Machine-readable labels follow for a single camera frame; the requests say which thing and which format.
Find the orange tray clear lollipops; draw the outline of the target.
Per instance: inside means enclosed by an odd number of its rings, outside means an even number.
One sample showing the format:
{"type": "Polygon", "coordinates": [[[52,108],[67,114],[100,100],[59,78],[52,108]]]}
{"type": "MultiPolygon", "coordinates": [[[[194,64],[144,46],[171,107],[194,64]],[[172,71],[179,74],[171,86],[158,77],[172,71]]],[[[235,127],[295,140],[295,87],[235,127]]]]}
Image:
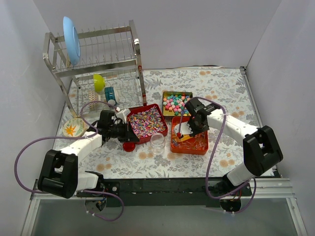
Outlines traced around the orange tray clear lollipops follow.
{"type": "MultiPolygon", "coordinates": [[[[174,117],[171,122],[171,130],[172,127],[179,124],[179,122],[180,117],[174,117]]],[[[170,150],[173,153],[204,155],[208,151],[208,148],[209,144],[207,131],[196,135],[195,138],[181,143],[176,142],[171,136],[170,150]]]]}

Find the red tray swirl lollipops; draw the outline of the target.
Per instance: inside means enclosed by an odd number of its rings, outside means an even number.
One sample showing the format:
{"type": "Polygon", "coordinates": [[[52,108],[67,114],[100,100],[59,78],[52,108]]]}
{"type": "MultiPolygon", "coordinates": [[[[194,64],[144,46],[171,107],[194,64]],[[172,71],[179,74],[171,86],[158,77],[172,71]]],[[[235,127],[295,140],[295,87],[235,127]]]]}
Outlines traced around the red tray swirl lollipops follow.
{"type": "Polygon", "coordinates": [[[153,134],[160,133],[166,136],[168,133],[166,121],[158,104],[132,109],[127,116],[127,121],[139,139],[137,145],[150,141],[153,134]]]}

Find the yellow plastic scoop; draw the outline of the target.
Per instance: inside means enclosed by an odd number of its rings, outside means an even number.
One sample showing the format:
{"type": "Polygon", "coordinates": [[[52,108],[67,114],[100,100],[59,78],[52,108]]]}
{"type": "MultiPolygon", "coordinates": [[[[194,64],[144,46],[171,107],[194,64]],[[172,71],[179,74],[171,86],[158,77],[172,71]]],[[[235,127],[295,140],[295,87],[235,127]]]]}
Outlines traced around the yellow plastic scoop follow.
{"type": "Polygon", "coordinates": [[[183,135],[179,136],[179,133],[178,133],[175,137],[175,141],[178,143],[181,143],[181,142],[190,140],[192,138],[195,138],[195,136],[192,134],[183,134],[183,135]]]}

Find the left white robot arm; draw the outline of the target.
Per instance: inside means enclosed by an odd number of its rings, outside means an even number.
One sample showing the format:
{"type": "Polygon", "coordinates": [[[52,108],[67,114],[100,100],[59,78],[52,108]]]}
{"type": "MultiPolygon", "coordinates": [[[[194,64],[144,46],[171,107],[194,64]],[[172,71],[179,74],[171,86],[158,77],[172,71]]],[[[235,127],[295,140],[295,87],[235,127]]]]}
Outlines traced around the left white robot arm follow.
{"type": "Polygon", "coordinates": [[[127,120],[129,114],[129,109],[117,113],[103,110],[99,120],[93,122],[86,132],[87,136],[91,135],[90,138],[83,137],[60,150],[49,150],[44,158],[38,189],[66,199],[83,190],[88,190],[95,197],[101,196],[105,190],[103,175],[97,172],[79,172],[78,165],[111,138],[116,138],[121,143],[139,142],[127,120]]]}

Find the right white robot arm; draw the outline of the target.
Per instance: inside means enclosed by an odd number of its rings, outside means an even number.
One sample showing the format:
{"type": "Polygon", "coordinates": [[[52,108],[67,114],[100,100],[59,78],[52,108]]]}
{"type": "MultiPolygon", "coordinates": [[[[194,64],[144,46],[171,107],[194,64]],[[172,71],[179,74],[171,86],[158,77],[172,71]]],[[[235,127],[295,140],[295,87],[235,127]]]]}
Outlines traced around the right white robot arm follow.
{"type": "Polygon", "coordinates": [[[219,199],[236,194],[250,179],[259,177],[283,160],[283,154],[273,129],[267,125],[257,127],[228,115],[224,107],[210,101],[202,103],[202,97],[193,97],[185,107],[190,113],[187,122],[175,127],[179,138],[194,137],[210,128],[219,130],[213,150],[216,150],[222,134],[232,138],[243,148],[243,162],[222,177],[214,186],[205,183],[206,194],[219,199]]]}

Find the dark tin star candies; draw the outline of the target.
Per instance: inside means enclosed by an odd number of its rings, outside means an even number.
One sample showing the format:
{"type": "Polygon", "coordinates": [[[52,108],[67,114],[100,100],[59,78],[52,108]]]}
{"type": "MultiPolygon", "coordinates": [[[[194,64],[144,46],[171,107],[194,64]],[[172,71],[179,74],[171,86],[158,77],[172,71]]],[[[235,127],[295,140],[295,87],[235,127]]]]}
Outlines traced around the dark tin star candies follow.
{"type": "Polygon", "coordinates": [[[184,112],[185,117],[190,113],[184,104],[193,97],[192,92],[165,91],[162,94],[162,114],[165,117],[177,117],[184,112]]]}

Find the red jar lid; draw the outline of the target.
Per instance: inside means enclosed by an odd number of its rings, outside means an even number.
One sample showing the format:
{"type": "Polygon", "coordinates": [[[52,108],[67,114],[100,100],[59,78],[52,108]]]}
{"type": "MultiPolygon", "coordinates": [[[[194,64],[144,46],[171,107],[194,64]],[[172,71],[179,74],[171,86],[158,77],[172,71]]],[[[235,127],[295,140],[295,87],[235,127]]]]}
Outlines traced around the red jar lid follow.
{"type": "Polygon", "coordinates": [[[123,143],[123,149],[126,152],[132,152],[135,149],[135,143],[133,142],[123,143]]]}

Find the floral painted small plate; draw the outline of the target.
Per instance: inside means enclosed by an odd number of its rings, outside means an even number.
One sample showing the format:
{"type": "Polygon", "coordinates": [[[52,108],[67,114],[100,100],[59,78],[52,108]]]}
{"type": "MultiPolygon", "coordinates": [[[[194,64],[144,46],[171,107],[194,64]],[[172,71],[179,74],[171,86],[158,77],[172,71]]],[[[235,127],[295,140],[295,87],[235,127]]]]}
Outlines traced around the floral painted small plate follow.
{"type": "Polygon", "coordinates": [[[62,128],[65,137],[81,137],[86,131],[86,126],[81,118],[68,120],[62,128]]]}

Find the teal white cup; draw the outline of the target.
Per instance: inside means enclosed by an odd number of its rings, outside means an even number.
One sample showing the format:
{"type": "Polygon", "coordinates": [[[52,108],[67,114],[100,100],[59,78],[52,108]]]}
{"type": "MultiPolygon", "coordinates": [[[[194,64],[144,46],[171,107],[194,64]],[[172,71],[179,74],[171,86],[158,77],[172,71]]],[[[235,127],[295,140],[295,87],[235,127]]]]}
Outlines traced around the teal white cup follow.
{"type": "Polygon", "coordinates": [[[105,100],[111,105],[118,105],[120,97],[118,91],[114,87],[105,87],[104,88],[105,100]]]}

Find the patterned beige cup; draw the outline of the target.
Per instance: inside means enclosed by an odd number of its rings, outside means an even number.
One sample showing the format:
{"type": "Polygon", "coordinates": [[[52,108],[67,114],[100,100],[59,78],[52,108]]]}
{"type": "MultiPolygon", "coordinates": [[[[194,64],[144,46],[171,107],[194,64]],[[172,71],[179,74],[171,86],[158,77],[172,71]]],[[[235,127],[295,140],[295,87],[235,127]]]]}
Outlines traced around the patterned beige cup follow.
{"type": "Polygon", "coordinates": [[[98,103],[94,103],[94,101],[100,101],[101,96],[95,91],[89,90],[88,91],[88,98],[89,98],[89,109],[90,111],[94,111],[98,108],[98,103]]]}

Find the lime green bowl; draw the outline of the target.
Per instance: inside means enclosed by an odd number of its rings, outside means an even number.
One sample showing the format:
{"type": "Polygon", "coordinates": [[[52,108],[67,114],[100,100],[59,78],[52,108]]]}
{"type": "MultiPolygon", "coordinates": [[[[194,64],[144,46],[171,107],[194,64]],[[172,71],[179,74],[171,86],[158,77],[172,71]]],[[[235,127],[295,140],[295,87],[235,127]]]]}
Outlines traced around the lime green bowl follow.
{"type": "Polygon", "coordinates": [[[102,92],[105,88],[105,80],[100,74],[93,75],[95,92],[102,92]]]}

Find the clear glass jar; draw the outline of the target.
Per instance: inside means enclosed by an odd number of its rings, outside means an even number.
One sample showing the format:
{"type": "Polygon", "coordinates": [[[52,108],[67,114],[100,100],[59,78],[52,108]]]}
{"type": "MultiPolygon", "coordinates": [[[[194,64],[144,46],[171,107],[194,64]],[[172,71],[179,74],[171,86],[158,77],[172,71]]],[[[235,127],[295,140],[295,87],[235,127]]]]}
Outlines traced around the clear glass jar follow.
{"type": "Polygon", "coordinates": [[[153,134],[150,139],[150,145],[154,154],[162,154],[165,147],[164,136],[161,133],[153,134]]]}

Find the steel dish rack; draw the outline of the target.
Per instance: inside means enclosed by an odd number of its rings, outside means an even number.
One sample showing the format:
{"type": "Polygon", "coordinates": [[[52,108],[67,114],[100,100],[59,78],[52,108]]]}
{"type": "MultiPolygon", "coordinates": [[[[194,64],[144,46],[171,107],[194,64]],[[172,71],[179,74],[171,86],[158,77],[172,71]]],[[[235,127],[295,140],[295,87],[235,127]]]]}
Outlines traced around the steel dish rack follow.
{"type": "Polygon", "coordinates": [[[43,59],[60,87],[65,104],[73,117],[88,102],[94,90],[93,75],[104,78],[105,87],[113,87],[121,108],[147,105],[140,41],[135,22],[113,28],[88,29],[78,34],[80,60],[76,65],[64,35],[48,32],[44,37],[43,59]]]}

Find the blue plate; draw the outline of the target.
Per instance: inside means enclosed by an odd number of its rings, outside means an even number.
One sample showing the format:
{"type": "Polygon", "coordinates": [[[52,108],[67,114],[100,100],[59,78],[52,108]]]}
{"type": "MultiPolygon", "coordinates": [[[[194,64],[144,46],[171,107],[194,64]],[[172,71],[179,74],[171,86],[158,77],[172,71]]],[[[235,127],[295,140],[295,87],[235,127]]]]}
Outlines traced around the blue plate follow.
{"type": "Polygon", "coordinates": [[[63,18],[63,33],[70,62],[73,66],[76,66],[80,62],[80,42],[76,27],[67,16],[63,18]]]}

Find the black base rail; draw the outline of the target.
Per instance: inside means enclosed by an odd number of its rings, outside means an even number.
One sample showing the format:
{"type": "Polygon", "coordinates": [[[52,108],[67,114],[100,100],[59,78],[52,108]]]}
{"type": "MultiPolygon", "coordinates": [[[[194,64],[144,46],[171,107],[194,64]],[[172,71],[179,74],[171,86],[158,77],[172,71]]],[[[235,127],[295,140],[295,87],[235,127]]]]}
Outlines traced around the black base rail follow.
{"type": "Polygon", "coordinates": [[[221,177],[105,179],[94,191],[104,191],[122,199],[124,206],[206,206],[219,207],[222,196],[235,189],[222,183],[221,177]]]}

